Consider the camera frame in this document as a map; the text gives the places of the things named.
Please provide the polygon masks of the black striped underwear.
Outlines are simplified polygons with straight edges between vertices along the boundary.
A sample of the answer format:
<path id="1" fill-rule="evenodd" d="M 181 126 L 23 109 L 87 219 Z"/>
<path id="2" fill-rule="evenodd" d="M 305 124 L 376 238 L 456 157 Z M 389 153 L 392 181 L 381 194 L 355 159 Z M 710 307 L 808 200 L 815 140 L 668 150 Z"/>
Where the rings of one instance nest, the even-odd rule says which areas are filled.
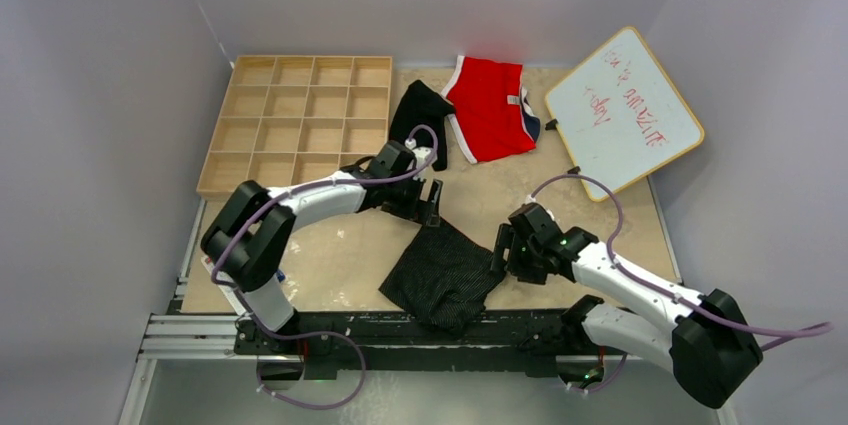
<path id="1" fill-rule="evenodd" d="M 485 311 L 504 275 L 491 270 L 494 254 L 443 219 L 423 226 L 379 287 L 420 325 L 461 334 Z"/>

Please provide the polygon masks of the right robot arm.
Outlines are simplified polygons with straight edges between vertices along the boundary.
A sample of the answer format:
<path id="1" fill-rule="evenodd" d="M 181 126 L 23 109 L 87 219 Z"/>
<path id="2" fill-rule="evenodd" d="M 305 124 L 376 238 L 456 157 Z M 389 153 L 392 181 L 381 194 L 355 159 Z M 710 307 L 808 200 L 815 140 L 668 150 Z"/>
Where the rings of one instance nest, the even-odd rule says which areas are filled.
<path id="1" fill-rule="evenodd" d="M 763 350 L 736 300 L 703 294 L 608 254 L 607 243 L 527 203 L 500 225 L 492 270 L 543 285 L 559 275 L 596 290 L 562 315 L 560 337 L 576 352 L 611 347 L 670 372 L 693 399 L 722 407 L 762 363 Z"/>

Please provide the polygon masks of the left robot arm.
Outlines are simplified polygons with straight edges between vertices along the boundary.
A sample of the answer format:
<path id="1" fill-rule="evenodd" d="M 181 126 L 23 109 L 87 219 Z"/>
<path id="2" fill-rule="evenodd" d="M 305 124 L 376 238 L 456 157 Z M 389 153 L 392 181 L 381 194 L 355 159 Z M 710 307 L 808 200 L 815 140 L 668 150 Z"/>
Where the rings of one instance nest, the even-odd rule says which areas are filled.
<path id="1" fill-rule="evenodd" d="M 328 218 L 381 209 L 408 221 L 439 220 L 442 183 L 421 199 L 424 173 L 437 157 L 432 147 L 409 139 L 387 142 L 372 157 L 299 185 L 265 188 L 239 184 L 201 239 L 211 281 L 232 291 L 272 353 L 297 344 L 299 314 L 282 291 L 279 267 L 291 236 Z"/>

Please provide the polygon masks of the plain black underwear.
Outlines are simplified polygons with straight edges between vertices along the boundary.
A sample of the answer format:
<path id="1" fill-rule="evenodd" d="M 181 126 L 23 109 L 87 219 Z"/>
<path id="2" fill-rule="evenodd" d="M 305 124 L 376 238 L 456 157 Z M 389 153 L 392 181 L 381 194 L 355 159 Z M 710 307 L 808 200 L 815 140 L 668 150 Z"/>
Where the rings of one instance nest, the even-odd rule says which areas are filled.
<path id="1" fill-rule="evenodd" d="M 401 97 L 389 126 L 390 140 L 403 143 L 418 125 L 427 125 L 437 137 L 437 158 L 432 167 L 436 172 L 448 168 L 448 148 L 445 120 L 456 112 L 455 107 L 421 80 L 413 81 Z"/>

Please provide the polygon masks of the red white blue underwear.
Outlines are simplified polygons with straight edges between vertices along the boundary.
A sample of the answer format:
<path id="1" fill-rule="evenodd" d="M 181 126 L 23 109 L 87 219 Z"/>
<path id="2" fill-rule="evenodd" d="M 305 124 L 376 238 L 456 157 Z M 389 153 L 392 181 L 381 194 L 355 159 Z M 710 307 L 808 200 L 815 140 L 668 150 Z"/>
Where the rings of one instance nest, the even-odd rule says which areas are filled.
<path id="1" fill-rule="evenodd" d="M 472 164 L 533 151 L 541 121 L 529 105 L 524 66 L 460 55 L 442 90 L 460 151 Z"/>

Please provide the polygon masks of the wooden compartment tray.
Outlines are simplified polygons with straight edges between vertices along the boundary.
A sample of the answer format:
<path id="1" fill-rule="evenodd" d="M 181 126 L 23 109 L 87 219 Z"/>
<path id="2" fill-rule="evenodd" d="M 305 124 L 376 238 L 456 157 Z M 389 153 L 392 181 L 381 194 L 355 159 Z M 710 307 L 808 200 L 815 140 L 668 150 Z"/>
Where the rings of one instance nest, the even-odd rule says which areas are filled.
<path id="1" fill-rule="evenodd" d="M 387 140 L 389 56 L 243 55 L 196 187 L 224 199 L 242 182 L 285 187 L 376 154 Z"/>

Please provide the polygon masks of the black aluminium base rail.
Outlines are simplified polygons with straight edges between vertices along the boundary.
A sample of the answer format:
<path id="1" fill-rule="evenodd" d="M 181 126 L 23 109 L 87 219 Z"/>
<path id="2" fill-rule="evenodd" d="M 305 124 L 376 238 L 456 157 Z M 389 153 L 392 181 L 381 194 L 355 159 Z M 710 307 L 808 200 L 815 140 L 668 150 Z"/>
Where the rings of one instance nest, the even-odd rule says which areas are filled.
<path id="1" fill-rule="evenodd" d="M 154 316 L 141 355 L 148 359 L 255 360 L 274 380 L 334 379 L 341 371 L 563 374 L 569 356 L 589 361 L 627 353 L 702 384 L 717 371 L 703 320 L 677 318 L 657 332 L 634 313 L 593 297 L 568 309 L 489 310 L 454 334 L 403 312 L 304 312 L 297 339 L 269 337 L 234 315 Z"/>

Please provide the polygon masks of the white board with wooden frame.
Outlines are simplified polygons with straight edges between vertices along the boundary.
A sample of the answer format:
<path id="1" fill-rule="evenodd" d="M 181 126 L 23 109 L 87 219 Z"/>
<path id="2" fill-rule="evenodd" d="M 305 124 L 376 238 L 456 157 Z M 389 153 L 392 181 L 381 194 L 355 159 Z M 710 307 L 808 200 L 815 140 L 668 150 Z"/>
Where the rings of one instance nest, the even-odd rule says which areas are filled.
<path id="1" fill-rule="evenodd" d="M 647 42 L 619 30 L 545 96 L 584 189 L 601 202 L 698 147 L 705 131 Z"/>

